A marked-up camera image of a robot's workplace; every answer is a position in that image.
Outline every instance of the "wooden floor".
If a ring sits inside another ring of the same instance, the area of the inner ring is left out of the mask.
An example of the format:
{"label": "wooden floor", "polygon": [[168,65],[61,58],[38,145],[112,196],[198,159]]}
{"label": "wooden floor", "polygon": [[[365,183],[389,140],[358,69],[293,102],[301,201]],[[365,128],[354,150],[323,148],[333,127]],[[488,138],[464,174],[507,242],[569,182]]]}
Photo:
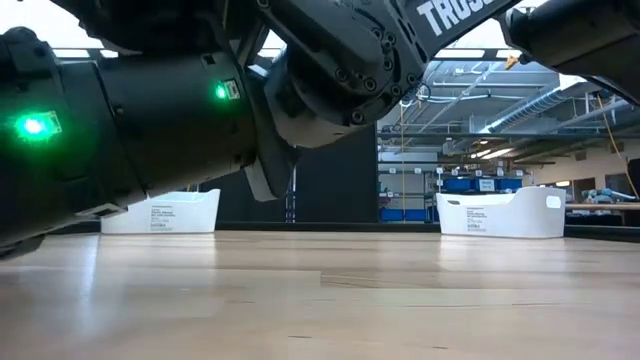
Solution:
{"label": "wooden floor", "polygon": [[0,264],[0,358],[639,359],[640,245],[53,237]]}

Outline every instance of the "ceiling light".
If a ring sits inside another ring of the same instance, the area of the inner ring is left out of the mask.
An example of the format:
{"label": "ceiling light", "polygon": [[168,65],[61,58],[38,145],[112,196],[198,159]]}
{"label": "ceiling light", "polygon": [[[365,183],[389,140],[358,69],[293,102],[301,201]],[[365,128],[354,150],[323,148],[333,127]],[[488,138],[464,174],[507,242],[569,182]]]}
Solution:
{"label": "ceiling light", "polygon": [[53,49],[53,53],[61,59],[89,57],[89,52],[84,49]]}
{"label": "ceiling light", "polygon": [[484,57],[484,50],[480,49],[442,49],[435,58],[464,58],[464,59],[482,59]]}
{"label": "ceiling light", "polygon": [[487,155],[490,152],[491,152],[491,150],[480,151],[479,153],[476,154],[476,156],[483,157],[483,156]]}
{"label": "ceiling light", "polygon": [[489,154],[489,155],[487,155],[487,156],[483,157],[483,159],[485,159],[485,160],[489,160],[489,159],[497,158],[497,157],[500,157],[500,156],[502,156],[502,155],[505,155],[505,154],[507,154],[507,153],[509,153],[509,152],[511,152],[511,151],[513,151],[513,149],[502,149],[502,150],[498,150],[498,151],[494,152],[493,154]]}

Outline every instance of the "bolt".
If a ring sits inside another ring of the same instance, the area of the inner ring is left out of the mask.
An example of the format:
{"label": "bolt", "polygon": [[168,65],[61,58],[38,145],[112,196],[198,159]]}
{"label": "bolt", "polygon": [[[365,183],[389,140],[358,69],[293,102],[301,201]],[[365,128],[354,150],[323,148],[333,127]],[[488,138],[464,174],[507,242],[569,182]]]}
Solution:
{"label": "bolt", "polygon": [[120,105],[116,105],[113,107],[113,112],[117,115],[117,116],[122,116],[124,115],[124,109],[122,108],[122,106]]}
{"label": "bolt", "polygon": [[373,36],[375,36],[378,40],[382,39],[382,30],[373,28],[373,30],[371,30],[371,33],[373,33]]}
{"label": "bolt", "polygon": [[391,95],[396,97],[402,95],[402,89],[400,89],[400,86],[398,85],[391,86]]}
{"label": "bolt", "polygon": [[383,52],[388,53],[389,51],[391,51],[392,47],[393,47],[393,45],[389,41],[384,40],[382,42],[382,51]]}
{"label": "bolt", "polygon": [[375,91],[377,87],[378,87],[378,84],[376,84],[376,81],[373,80],[372,78],[368,78],[367,80],[364,81],[364,88],[367,89],[368,91]]}
{"label": "bolt", "polygon": [[336,74],[335,75],[336,75],[336,79],[338,79],[338,81],[341,81],[341,82],[347,81],[347,79],[349,77],[347,75],[347,72],[344,71],[344,69],[342,69],[342,68],[338,68],[336,70]]}
{"label": "bolt", "polygon": [[354,111],[351,114],[351,122],[356,125],[361,125],[364,122],[364,115],[360,111]]}
{"label": "bolt", "polygon": [[415,85],[416,81],[418,81],[418,79],[416,78],[415,75],[413,74],[407,75],[407,82],[409,83],[409,85]]}

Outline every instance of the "white storage bin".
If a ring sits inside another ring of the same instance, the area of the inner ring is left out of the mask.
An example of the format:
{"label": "white storage bin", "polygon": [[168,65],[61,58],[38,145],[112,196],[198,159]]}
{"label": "white storage bin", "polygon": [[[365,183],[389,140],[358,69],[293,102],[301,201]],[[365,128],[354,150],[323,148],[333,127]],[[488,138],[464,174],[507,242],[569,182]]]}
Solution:
{"label": "white storage bin", "polygon": [[129,206],[124,214],[104,218],[103,234],[212,233],[220,190],[171,192]]}
{"label": "white storage bin", "polygon": [[446,235],[562,237],[565,195],[540,187],[504,195],[437,194],[440,229]]}

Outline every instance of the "green indicator light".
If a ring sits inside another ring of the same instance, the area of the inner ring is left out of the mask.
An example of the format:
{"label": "green indicator light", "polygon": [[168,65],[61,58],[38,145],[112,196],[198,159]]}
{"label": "green indicator light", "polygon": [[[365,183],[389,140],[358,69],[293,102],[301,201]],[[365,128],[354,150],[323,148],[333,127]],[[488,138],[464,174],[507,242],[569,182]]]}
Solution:
{"label": "green indicator light", "polygon": [[227,88],[224,85],[216,86],[216,97],[220,100],[227,100],[229,98]]}
{"label": "green indicator light", "polygon": [[16,121],[16,132],[21,140],[39,142],[60,133],[60,123],[54,111],[28,114]]}

